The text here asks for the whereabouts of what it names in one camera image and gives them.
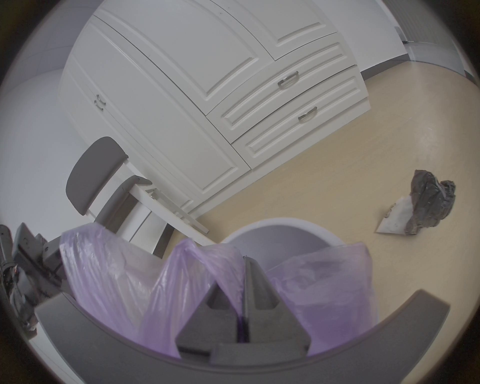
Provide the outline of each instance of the white cabinet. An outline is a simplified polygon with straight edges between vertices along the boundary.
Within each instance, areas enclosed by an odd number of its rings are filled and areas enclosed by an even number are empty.
[[[143,52],[205,114],[273,62],[210,0],[106,0],[94,15]]]
[[[113,137],[199,212],[370,107],[350,48],[312,0],[105,0],[59,96],[89,144]]]
[[[242,23],[277,60],[335,32],[312,0],[213,0]]]

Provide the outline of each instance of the gray chair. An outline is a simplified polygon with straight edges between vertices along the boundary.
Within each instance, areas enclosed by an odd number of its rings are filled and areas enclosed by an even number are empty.
[[[122,165],[131,171],[132,176],[123,181],[100,213],[94,215],[90,211],[92,203]],[[207,228],[153,186],[111,137],[98,139],[84,152],[70,173],[66,193],[78,213],[90,217],[127,241],[133,238],[138,228],[153,212],[198,244],[214,244],[182,220],[183,218],[203,233],[208,233]]]

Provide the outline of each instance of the wooden floor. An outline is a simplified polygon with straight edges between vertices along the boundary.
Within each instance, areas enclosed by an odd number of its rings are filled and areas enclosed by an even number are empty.
[[[366,85],[369,112],[199,221],[217,242],[281,216],[309,220],[347,243],[363,241],[373,259],[381,320],[420,288],[450,303],[438,337],[404,381],[417,383],[438,368],[479,303],[480,92],[455,72],[418,62],[402,63]],[[376,234],[389,207],[409,194],[415,169],[457,184],[451,215],[414,237]],[[179,238],[174,234],[169,250]]]

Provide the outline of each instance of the purple plastic bag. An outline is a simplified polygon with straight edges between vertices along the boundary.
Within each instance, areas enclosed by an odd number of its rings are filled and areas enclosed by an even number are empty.
[[[378,322],[372,260],[363,243],[294,256],[266,275],[310,334],[309,356],[338,347]]]
[[[186,239],[163,262],[92,223],[64,232],[60,251],[77,302],[155,351],[179,357],[175,337],[215,281],[241,313],[245,264],[231,245]]]

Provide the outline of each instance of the trash bag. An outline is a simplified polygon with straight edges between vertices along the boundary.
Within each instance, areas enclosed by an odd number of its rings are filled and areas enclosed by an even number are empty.
[[[379,233],[416,235],[420,228],[435,227],[452,211],[455,183],[439,182],[433,173],[415,170],[410,195],[390,208],[377,228]]]
[[[378,323],[372,259],[363,243],[294,256],[266,275],[310,334],[308,356],[347,343]]]
[[[162,259],[91,223],[64,232],[60,252],[77,302],[122,336],[173,357],[175,337],[216,281],[241,314],[245,264],[233,246],[180,242]]]

